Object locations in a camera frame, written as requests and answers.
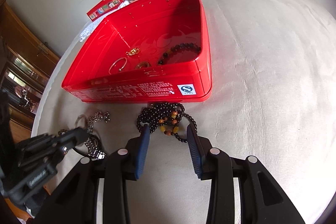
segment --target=blue gripper pad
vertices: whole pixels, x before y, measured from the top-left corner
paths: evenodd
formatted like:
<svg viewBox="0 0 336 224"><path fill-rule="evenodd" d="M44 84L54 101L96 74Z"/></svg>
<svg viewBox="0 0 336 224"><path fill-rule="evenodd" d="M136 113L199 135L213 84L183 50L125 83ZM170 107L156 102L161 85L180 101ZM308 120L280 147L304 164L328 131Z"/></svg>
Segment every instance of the blue gripper pad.
<svg viewBox="0 0 336 224"><path fill-rule="evenodd" d="M135 177L139 179L143 172L143 167L145 165L148 145L149 145L149 138L150 138L150 131L149 126L145 124L142 129L142 133L140 134L141 143L139 146L138 154L135 158Z"/></svg>
<svg viewBox="0 0 336 224"><path fill-rule="evenodd" d="M191 160L193 162L194 171L198 178L200 179L202 176L202 159L201 154L197 148L195 136L191 126L187 127L187 141L189 145Z"/></svg>

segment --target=brown bangle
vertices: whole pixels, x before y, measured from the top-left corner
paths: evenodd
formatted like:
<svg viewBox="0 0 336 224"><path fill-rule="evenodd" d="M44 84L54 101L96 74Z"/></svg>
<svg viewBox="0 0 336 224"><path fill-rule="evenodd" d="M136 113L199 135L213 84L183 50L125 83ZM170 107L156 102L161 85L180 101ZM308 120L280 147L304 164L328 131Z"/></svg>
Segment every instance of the brown bangle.
<svg viewBox="0 0 336 224"><path fill-rule="evenodd" d="M148 68L151 67L151 64L147 61L140 62L135 66L135 69L142 69L142 68Z"/></svg>

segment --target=silver chain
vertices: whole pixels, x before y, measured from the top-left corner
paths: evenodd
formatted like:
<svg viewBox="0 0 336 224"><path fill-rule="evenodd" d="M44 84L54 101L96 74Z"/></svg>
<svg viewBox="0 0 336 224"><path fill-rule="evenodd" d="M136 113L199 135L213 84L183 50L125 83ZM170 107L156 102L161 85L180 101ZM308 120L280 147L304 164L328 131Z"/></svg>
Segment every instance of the silver chain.
<svg viewBox="0 0 336 224"><path fill-rule="evenodd" d="M110 121L109 115L110 115L109 112L102 113L100 111L97 111L94 116L91 116L87 119L86 131L89 134L95 136L93 134L93 123L100 122L102 120L104 120L105 122L108 122ZM61 129L58 132L58 135L61 135L62 133L67 132L67 131L68 130ZM87 147L88 156L91 157L92 159L100 160L100 159L105 158L107 154L102 149L99 148L99 143L95 138L97 137L95 136L94 138L88 138L84 144Z"/></svg>

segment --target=jewelry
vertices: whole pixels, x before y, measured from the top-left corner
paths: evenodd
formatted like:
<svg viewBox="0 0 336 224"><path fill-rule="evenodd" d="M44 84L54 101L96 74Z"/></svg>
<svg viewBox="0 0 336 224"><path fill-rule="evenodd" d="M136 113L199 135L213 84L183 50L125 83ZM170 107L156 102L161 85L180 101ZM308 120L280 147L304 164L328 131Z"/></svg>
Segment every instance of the jewelry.
<svg viewBox="0 0 336 224"><path fill-rule="evenodd" d="M101 141L98 136L93 134L93 123L94 122L99 122L104 120L105 122L108 122L110 120L109 118L110 113L101 113L100 111L96 112L94 116L89 117L86 121L86 132L90 134L90 137L86 140L84 143L85 146L87 147L88 154L84 154L83 152L79 151L77 148L73 148L75 152L78 154L82 155L83 157L89 157L91 159L103 159L107 156L107 154L103 151ZM80 115L75 123L75 127L77 127L77 123L80 120L80 118L85 117L83 115ZM68 130L66 129L61 129L58 132L58 135L62 135L62 133L67 132Z"/></svg>
<svg viewBox="0 0 336 224"><path fill-rule="evenodd" d="M126 52L126 55L128 56L132 56L132 55L136 55L140 52L140 49L139 48L133 48L131 49L129 52Z"/></svg>
<svg viewBox="0 0 336 224"><path fill-rule="evenodd" d="M145 107L138 116L136 126L139 132L142 131L141 123L148 123L150 133L153 133L157 127L168 136L175 136L180 142L187 142L187 139L181 138L178 134L179 122L183 117L186 117L195 127L197 133L197 125L195 120L188 114L184 113L185 109L180 103L162 103L153 104L151 107ZM166 125L173 127L172 130L167 130Z"/></svg>
<svg viewBox="0 0 336 224"><path fill-rule="evenodd" d="M114 61L114 63L110 66L110 68L109 68L109 75L111 75L111 69L120 61L120 60L122 60L122 59L125 59L125 63L124 63L124 65L119 69L119 71L121 71L125 66L126 66L126 64L127 64L127 58L126 57L121 57L121 58L119 58L119 59L117 59L116 61Z"/></svg>
<svg viewBox="0 0 336 224"><path fill-rule="evenodd" d="M142 68L148 68L151 67L151 64L147 61L140 62L135 66L135 69L142 69Z"/></svg>
<svg viewBox="0 0 336 224"><path fill-rule="evenodd" d="M175 55L178 52L182 52L184 50L191 50L194 51L196 53L200 53L201 52L201 47L195 45L194 43L181 43L181 44L177 44L175 47L171 47L170 49L166 50L162 57L160 58L160 60L157 62L158 65L163 65L164 63L167 63L167 59L169 58L169 56L171 55Z"/></svg>

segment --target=silver screw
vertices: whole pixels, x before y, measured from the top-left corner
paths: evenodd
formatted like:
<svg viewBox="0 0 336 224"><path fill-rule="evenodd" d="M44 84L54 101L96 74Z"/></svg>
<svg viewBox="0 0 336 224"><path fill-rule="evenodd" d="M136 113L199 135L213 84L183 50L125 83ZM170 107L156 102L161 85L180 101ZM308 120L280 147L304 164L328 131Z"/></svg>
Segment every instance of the silver screw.
<svg viewBox="0 0 336 224"><path fill-rule="evenodd" d="M90 159L88 157L81 158L81 164L88 164Z"/></svg>
<svg viewBox="0 0 336 224"><path fill-rule="evenodd" d="M258 161L258 159L255 156L249 156L247 159L249 162L253 164L255 164Z"/></svg>
<svg viewBox="0 0 336 224"><path fill-rule="evenodd" d="M218 155L220 153L220 150L218 148L211 148L210 153L213 155Z"/></svg>
<svg viewBox="0 0 336 224"><path fill-rule="evenodd" d="M128 150L126 148L122 148L118 150L119 155L126 155L128 153Z"/></svg>

